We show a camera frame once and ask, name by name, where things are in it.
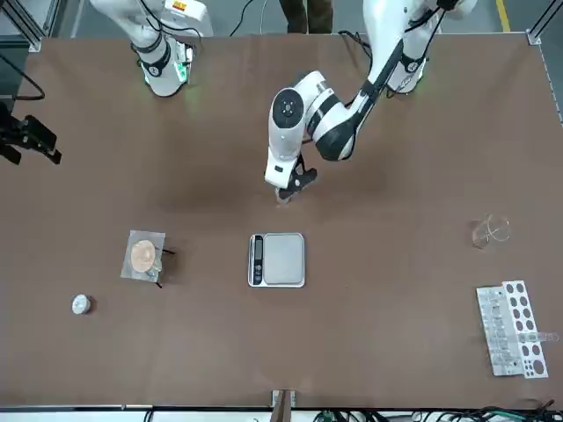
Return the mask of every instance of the person's leg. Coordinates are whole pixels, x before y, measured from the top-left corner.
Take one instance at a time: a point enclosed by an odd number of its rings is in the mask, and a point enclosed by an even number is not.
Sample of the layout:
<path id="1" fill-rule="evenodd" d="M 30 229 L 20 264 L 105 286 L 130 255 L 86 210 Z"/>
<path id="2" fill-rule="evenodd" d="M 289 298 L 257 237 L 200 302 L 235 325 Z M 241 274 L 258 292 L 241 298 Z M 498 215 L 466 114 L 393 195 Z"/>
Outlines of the person's leg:
<path id="1" fill-rule="evenodd" d="M 332 0 L 307 0 L 309 33 L 331 33 L 333 31 Z"/>
<path id="2" fill-rule="evenodd" d="M 288 20 L 288 33 L 307 33 L 307 14 L 303 0 L 280 0 L 280 5 Z"/>

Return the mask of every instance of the black cable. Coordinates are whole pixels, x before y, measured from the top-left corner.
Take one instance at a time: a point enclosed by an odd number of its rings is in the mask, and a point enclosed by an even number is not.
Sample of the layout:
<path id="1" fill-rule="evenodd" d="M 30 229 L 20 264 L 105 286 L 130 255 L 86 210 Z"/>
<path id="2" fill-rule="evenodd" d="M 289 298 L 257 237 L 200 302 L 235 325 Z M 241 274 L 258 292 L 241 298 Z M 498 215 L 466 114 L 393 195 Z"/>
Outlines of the black cable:
<path id="1" fill-rule="evenodd" d="M 350 420 L 350 417 L 352 417 L 355 422 L 360 422 L 360 420 L 351 411 L 348 412 L 348 420 Z"/>
<path id="2" fill-rule="evenodd" d="M 405 33 L 409 33 L 413 30 L 415 30 L 416 28 L 420 28 L 421 26 L 425 25 L 428 23 L 428 21 L 440 10 L 439 7 L 436 7 L 428 16 L 426 16 L 423 20 L 421 20 L 420 22 L 416 22 L 413 26 L 409 26 L 408 28 L 405 29 Z"/>
<path id="3" fill-rule="evenodd" d="M 371 69 L 371 64 L 373 63 L 373 56 L 371 54 L 371 45 L 367 41 L 362 40 L 360 33 L 356 32 L 355 34 L 353 34 L 350 31 L 347 31 L 347 30 L 344 29 L 344 30 L 338 31 L 338 34 L 339 35 L 346 35 L 346 36 L 350 37 L 354 42 L 357 42 L 358 44 L 360 44 L 363 52 L 369 57 L 369 68 Z M 354 102 L 354 99 L 352 98 L 344 106 L 346 108 L 348 108 L 348 107 L 350 107 L 350 105 L 353 102 Z"/>
<path id="4" fill-rule="evenodd" d="M 230 33 L 230 35 L 229 35 L 230 37 L 232 37 L 232 36 L 235 34 L 235 32 L 237 31 L 237 29 L 242 25 L 243 19 L 245 18 L 245 11 L 246 11 L 246 8 L 247 8 L 248 5 L 249 5 L 250 3 L 252 3 L 253 1 L 254 1 L 254 0 L 248 0 L 248 1 L 246 2 L 245 7 L 243 7 L 243 11 L 241 11 L 241 13 L 240 13 L 240 20 L 238 21 L 237 26 L 235 26 L 235 29 L 233 29 L 232 32 Z"/>
<path id="5" fill-rule="evenodd" d="M 438 28 L 440 27 L 440 24 L 442 23 L 444 16 L 446 16 L 446 11 L 443 11 L 442 15 L 440 15 L 440 18 L 438 19 L 438 23 L 434 27 L 434 31 L 432 31 L 432 35 L 430 35 L 430 40 L 428 40 L 428 44 L 426 45 L 426 48 L 424 48 L 424 54 L 422 55 L 422 57 L 426 57 L 430 44 L 432 43 L 432 40 L 434 39 L 434 36 L 436 35 L 436 32 L 438 31 Z"/>
<path id="6" fill-rule="evenodd" d="M 28 75 L 26 75 L 26 73 L 22 69 L 20 69 L 14 63 L 12 63 L 11 60 L 9 60 L 8 57 L 3 55 L 2 53 L 0 53 L 0 59 L 4 60 L 7 65 L 9 65 L 16 72 L 18 72 L 27 82 L 29 82 L 31 85 L 33 85 L 33 88 L 35 88 L 40 94 L 40 95 L 32 95 L 32 96 L 29 96 L 29 95 L 14 95 L 14 96 L 12 96 L 12 99 L 19 100 L 19 101 L 39 101 L 40 99 L 45 98 L 45 92 L 41 89 L 41 87 L 37 83 L 35 83 L 35 81 L 32 80 L 32 78 L 30 78 Z"/>
<path id="7" fill-rule="evenodd" d="M 152 421 L 152 417 L 154 416 L 155 412 L 154 411 L 147 411 L 144 414 L 144 418 L 143 418 L 143 422 L 151 422 Z"/>
<path id="8" fill-rule="evenodd" d="M 559 9 L 561 9 L 561 6 L 563 6 L 563 3 L 559 3 L 559 6 L 557 6 L 557 9 L 555 9 L 555 12 L 549 17 L 549 19 L 547 19 L 547 21 L 544 23 L 544 25 L 537 30 L 537 36 L 539 36 L 539 34 L 542 33 L 542 31 L 545 29 L 546 26 L 548 26 L 548 24 L 552 21 L 552 19 L 555 18 L 555 15 L 557 15 L 557 13 L 559 12 Z"/>
<path id="9" fill-rule="evenodd" d="M 536 29 L 536 27 L 539 25 L 539 23 L 542 21 L 542 19 L 545 17 L 545 15 L 547 14 L 547 12 L 553 7 L 553 5 L 555 4 L 555 2 L 557 2 L 557 0 L 553 0 L 552 3 L 547 6 L 547 9 L 545 9 L 544 14 L 542 16 L 539 17 L 539 19 L 537 20 L 536 24 L 530 29 L 530 33 L 533 33 L 534 30 Z"/>

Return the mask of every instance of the cable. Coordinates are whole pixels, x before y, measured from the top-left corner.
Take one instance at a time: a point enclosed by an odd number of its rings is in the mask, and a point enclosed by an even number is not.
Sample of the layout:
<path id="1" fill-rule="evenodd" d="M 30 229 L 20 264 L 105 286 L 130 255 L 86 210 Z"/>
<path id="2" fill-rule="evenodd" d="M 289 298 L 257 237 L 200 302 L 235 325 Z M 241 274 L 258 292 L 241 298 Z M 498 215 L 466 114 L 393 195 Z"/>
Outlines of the cable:
<path id="1" fill-rule="evenodd" d="M 154 416 L 155 412 L 154 411 L 147 411 L 144 414 L 144 418 L 143 418 L 143 422 L 151 422 L 152 421 L 152 417 Z"/>
<path id="2" fill-rule="evenodd" d="M 422 54 L 422 57 L 426 57 L 428 48 L 430 47 L 430 44 L 432 43 L 432 40 L 434 39 L 434 36 L 436 35 L 436 32 L 438 31 L 438 28 L 440 27 L 440 24 L 442 23 L 444 16 L 446 16 L 446 11 L 443 11 L 442 15 L 440 15 L 440 18 L 438 19 L 438 23 L 434 27 L 434 30 L 432 31 L 432 35 L 430 35 L 430 40 L 428 40 L 428 44 L 426 45 L 426 48 L 424 48 L 424 53 Z"/>
<path id="3" fill-rule="evenodd" d="M 260 35 L 262 34 L 262 26 L 264 25 L 264 10 L 266 9 L 267 0 L 264 0 L 264 5 L 262 6 L 262 13 L 260 14 Z"/>
<path id="4" fill-rule="evenodd" d="M 232 32 L 230 33 L 230 35 L 229 35 L 230 37 L 232 37 L 232 36 L 235 34 L 235 32 L 237 31 L 237 29 L 242 25 L 243 19 L 245 18 L 245 11 L 246 11 L 246 8 L 247 8 L 248 5 L 249 5 L 250 3 L 252 3 L 253 1 L 254 1 L 254 0 L 248 0 L 248 1 L 246 2 L 245 7 L 243 7 L 243 11 L 241 11 L 241 13 L 240 13 L 240 20 L 238 21 L 237 26 L 235 26 L 235 29 L 233 29 Z"/>
<path id="5" fill-rule="evenodd" d="M 425 25 L 428 23 L 428 21 L 440 10 L 439 7 L 436 7 L 433 11 L 430 12 L 429 15 L 427 15 L 426 17 L 423 17 L 422 20 L 417 21 L 414 23 L 413 26 L 410 26 L 408 28 L 405 29 L 405 33 L 409 33 L 413 30 L 415 30 L 416 28 L 420 28 L 421 26 Z"/>
<path id="6" fill-rule="evenodd" d="M 351 411 L 348 412 L 348 420 L 350 420 L 350 417 L 352 417 L 355 422 L 360 422 L 360 420 Z"/>
<path id="7" fill-rule="evenodd" d="M 30 78 L 28 75 L 26 75 L 26 73 L 20 69 L 18 66 L 16 66 L 14 63 L 11 62 L 11 60 L 8 59 L 8 57 L 6 57 L 5 55 L 3 55 L 2 53 L 0 53 L 0 59 L 2 59 L 3 61 L 5 61 L 5 63 L 10 66 L 12 69 L 14 69 L 16 72 L 19 73 L 20 76 L 22 76 L 27 82 L 29 82 L 31 85 L 33 85 L 33 88 L 35 88 L 40 95 L 14 95 L 11 98 L 14 100 L 19 100 L 19 101 L 39 101 L 40 99 L 44 99 L 45 98 L 45 92 L 41 89 L 41 87 L 32 80 L 32 78 Z"/>
<path id="8" fill-rule="evenodd" d="M 342 31 L 338 31 L 339 35 L 347 35 L 348 37 L 350 37 L 354 42 L 360 44 L 360 47 L 362 47 L 363 52 L 369 57 L 369 68 L 371 69 L 371 64 L 373 62 L 373 56 L 371 54 L 371 45 L 367 42 L 362 40 L 362 37 L 360 36 L 360 33 L 356 32 L 355 34 L 351 33 L 350 31 L 347 30 L 342 30 Z M 351 100 L 349 100 L 344 106 L 346 108 L 350 107 L 350 105 L 354 102 L 354 99 L 352 98 Z"/>

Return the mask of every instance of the metal frame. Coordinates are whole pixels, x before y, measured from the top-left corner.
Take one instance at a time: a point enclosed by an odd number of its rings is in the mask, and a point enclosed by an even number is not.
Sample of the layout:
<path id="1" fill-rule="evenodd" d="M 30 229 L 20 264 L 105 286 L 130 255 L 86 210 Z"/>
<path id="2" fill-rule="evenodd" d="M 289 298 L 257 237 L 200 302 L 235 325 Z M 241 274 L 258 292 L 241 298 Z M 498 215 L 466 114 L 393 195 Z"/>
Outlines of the metal frame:
<path id="1" fill-rule="evenodd" d="M 557 15 L 561 7 L 563 6 L 563 0 L 552 0 L 544 13 L 539 17 L 537 22 L 531 29 L 528 29 L 526 33 L 528 34 L 528 42 L 531 46 L 538 46 L 542 43 L 540 35 L 544 29 L 550 24 L 552 19 Z"/>
<path id="2" fill-rule="evenodd" d="M 56 13 L 61 0 L 52 0 L 45 23 L 41 26 L 28 9 L 19 0 L 4 0 L 2 4 L 6 16 L 10 19 L 30 44 L 29 51 L 37 53 L 41 50 L 41 40 L 51 34 Z"/>

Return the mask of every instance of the floor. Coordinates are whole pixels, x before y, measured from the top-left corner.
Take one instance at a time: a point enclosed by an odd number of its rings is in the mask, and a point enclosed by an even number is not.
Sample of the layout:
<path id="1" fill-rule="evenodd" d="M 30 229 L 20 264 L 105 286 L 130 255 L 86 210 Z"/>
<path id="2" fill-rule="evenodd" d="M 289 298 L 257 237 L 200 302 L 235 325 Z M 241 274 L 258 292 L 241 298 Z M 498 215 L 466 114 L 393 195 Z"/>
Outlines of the floor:
<path id="1" fill-rule="evenodd" d="M 237 25 L 247 0 L 204 0 L 215 34 L 226 36 Z M 243 24 L 237 35 L 260 33 L 260 14 L 264 2 L 254 0 L 246 9 Z M 365 33 L 362 17 L 362 0 L 333 0 L 334 31 L 348 29 Z M 76 25 L 75 16 L 80 14 Z M 501 22 L 495 0 L 480 0 L 473 13 L 463 21 L 445 19 L 442 29 L 446 33 L 490 33 L 500 32 Z M 264 13 L 263 33 L 284 33 L 286 20 L 278 0 L 267 0 Z M 107 37 L 124 36 L 109 19 L 101 16 L 87 0 L 69 2 L 67 13 L 59 32 L 62 37 Z"/>

